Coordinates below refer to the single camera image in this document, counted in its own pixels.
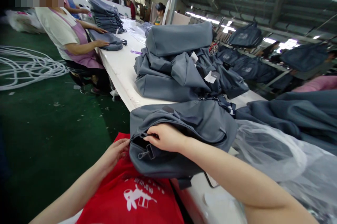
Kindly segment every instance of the forearm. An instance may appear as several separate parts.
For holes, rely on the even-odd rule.
[[[281,208],[294,200],[268,176],[228,153],[192,138],[179,151],[244,205]]]
[[[30,223],[59,223],[74,216],[95,194],[103,178],[103,172],[91,167]]]
[[[78,8],[70,8],[70,7],[67,7],[67,6],[64,6],[64,8],[66,10],[68,10],[68,12],[71,13],[71,14],[80,14],[81,13],[81,9],[78,9]]]
[[[87,23],[85,21],[81,21],[81,20],[76,20],[76,21],[79,22],[84,29],[96,29],[97,28],[96,26],[90,23]]]
[[[72,54],[83,55],[83,54],[87,54],[90,51],[94,50],[96,47],[96,43],[94,41],[90,43],[82,44],[82,45],[72,43],[72,44],[66,45],[65,47]]]

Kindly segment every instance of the pink apron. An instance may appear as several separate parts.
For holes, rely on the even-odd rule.
[[[80,45],[87,44],[87,33],[85,32],[84,28],[79,22],[76,22],[75,26],[71,26],[70,23],[64,19],[58,12],[56,12],[54,9],[51,9],[55,14],[57,14],[59,17],[61,17],[75,32],[78,39],[80,40]],[[68,50],[64,50],[64,52],[75,62],[80,65],[86,66],[88,68],[97,68],[97,69],[105,69],[103,65],[101,65],[99,62],[97,62],[96,57],[98,56],[95,50],[90,51],[87,54],[83,55],[74,55]]]

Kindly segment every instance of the hand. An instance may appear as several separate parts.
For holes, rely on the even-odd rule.
[[[145,141],[150,142],[158,149],[170,152],[180,152],[186,144],[187,139],[189,139],[189,137],[183,135],[169,124],[159,124],[150,127],[147,134],[149,136],[144,138]]]
[[[108,46],[109,43],[103,40],[96,40],[94,41],[95,43],[95,47],[104,47],[104,46]]]
[[[105,29],[102,29],[102,28],[95,28],[95,30],[98,32],[98,33],[101,33],[101,34],[104,34],[104,33],[108,33]]]
[[[107,175],[117,164],[121,157],[126,155],[125,152],[128,151],[128,145],[130,143],[129,139],[120,139],[105,151],[101,158],[94,164],[94,167],[104,175]]]
[[[81,8],[80,9],[80,13],[82,13],[82,14],[89,14],[90,10],[87,10],[86,8]]]

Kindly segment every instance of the red apron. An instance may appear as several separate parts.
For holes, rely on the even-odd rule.
[[[130,138],[119,133],[116,141]],[[134,168],[130,157],[119,160],[88,201],[77,224],[184,223],[168,179],[147,178]]]

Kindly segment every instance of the white tubing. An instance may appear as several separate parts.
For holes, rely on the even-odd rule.
[[[43,56],[35,56],[27,51],[39,53]],[[0,77],[9,75],[6,79],[13,80],[11,84],[0,86],[0,91],[24,87],[31,83],[52,77],[59,77],[68,73],[63,60],[55,61],[48,55],[35,50],[13,46],[0,46],[0,55],[6,56],[0,57],[0,64],[11,67],[11,69],[0,70]],[[9,56],[21,57],[24,61],[12,60],[9,59]],[[26,73],[28,76],[18,77],[18,73]]]

